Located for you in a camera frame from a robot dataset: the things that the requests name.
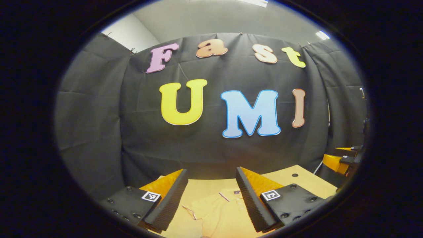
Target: pink letter f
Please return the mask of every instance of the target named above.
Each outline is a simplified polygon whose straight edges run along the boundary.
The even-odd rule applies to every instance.
[[[178,48],[179,45],[177,43],[173,43],[156,49],[152,49],[151,53],[153,55],[151,57],[150,68],[147,69],[147,74],[164,69],[165,66],[162,64],[162,60],[168,62],[170,60],[170,57],[172,56],[171,50],[177,50]]]

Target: black backdrop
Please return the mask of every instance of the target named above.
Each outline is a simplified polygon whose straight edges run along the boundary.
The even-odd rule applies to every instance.
[[[208,39],[223,40],[228,52],[196,57],[197,45]],[[151,49],[172,43],[179,49],[165,68],[146,74]],[[254,44],[272,48],[278,62],[260,62]],[[284,47],[299,52],[306,67],[293,65],[280,50]],[[114,40],[97,35],[74,59],[57,97],[60,152],[70,172],[96,199],[114,193],[124,182],[143,186],[182,168],[192,179],[234,178],[237,166],[262,174],[299,164],[313,172],[325,152],[363,144],[366,108],[359,90],[363,78],[348,53],[333,41],[301,47],[252,34],[215,33],[176,39],[130,55]],[[161,115],[159,87],[180,83],[177,109],[185,112],[190,108],[185,84],[193,79],[208,81],[201,118],[186,126],[167,123]],[[305,124],[293,128],[292,90],[297,88],[306,92]],[[243,136],[224,138],[226,104],[220,94],[240,90],[254,106],[265,89],[278,92],[280,134],[248,136],[239,124]],[[331,180],[333,174],[321,176]]]

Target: ceiling light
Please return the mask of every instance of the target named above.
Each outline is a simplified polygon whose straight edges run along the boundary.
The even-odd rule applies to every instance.
[[[328,37],[323,31],[319,31],[316,35],[322,40],[330,39],[330,37]]]
[[[266,0],[238,0],[240,2],[244,2],[244,3],[251,3],[260,7],[266,7],[267,6],[267,2]]]

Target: yellow shirt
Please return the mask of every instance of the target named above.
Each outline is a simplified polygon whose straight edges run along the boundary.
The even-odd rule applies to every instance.
[[[183,204],[194,220],[203,220],[203,237],[254,238],[255,231],[239,188],[223,189],[206,198]]]

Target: ceiling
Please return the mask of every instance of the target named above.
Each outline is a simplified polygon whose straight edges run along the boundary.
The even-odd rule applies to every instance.
[[[242,32],[306,45],[321,41],[314,22],[277,2],[260,7],[238,0],[160,0],[134,15],[162,43],[206,33]]]

